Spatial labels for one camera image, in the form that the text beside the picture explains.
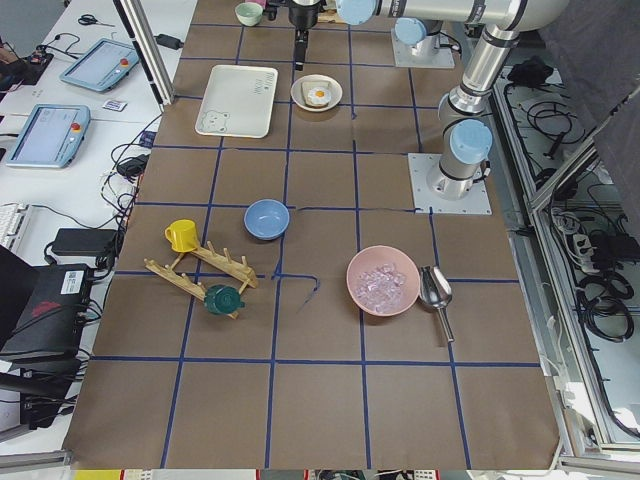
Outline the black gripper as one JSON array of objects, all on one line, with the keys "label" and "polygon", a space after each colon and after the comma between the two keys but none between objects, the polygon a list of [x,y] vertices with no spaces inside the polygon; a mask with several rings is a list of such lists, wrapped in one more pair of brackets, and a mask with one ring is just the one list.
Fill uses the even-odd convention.
[{"label": "black gripper", "polygon": [[318,19],[319,0],[290,0],[288,18],[297,29],[294,41],[294,68],[303,70],[306,63],[309,31]]}]

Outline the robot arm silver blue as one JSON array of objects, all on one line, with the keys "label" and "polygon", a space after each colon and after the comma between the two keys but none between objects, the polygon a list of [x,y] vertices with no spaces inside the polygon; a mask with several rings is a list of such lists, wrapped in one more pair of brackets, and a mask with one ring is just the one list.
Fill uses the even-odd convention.
[{"label": "robot arm silver blue", "polygon": [[566,1],[338,1],[340,17],[350,25],[386,14],[390,18],[459,21],[482,24],[481,37],[460,84],[442,98],[438,118],[444,150],[426,174],[427,186],[439,197],[457,201],[468,194],[480,164],[488,158],[493,137],[477,117],[509,52],[523,31],[549,25],[568,6]]},{"label": "robot arm silver blue", "polygon": [[[294,68],[302,71],[306,62],[309,31],[317,24],[324,1],[286,1],[289,22],[295,28]],[[416,46],[429,36],[437,35],[441,30],[441,21],[421,20],[401,17],[405,1],[397,7],[391,7],[389,16],[397,18],[394,33],[396,38],[409,46]],[[381,9],[380,1],[337,1],[336,8],[340,18],[350,25],[360,25]]]}]

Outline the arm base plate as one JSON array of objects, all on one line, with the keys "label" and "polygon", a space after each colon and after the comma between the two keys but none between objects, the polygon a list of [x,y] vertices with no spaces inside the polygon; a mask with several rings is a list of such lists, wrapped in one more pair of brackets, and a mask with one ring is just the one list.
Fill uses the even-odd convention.
[{"label": "arm base plate", "polygon": [[451,179],[441,171],[440,157],[435,153],[408,155],[414,210],[423,214],[491,215],[480,171],[470,179]]},{"label": "arm base plate", "polygon": [[448,47],[445,32],[426,37],[418,44],[411,46],[399,40],[391,31],[394,61],[396,67],[425,68],[425,69],[453,69],[455,60],[452,50]]}]

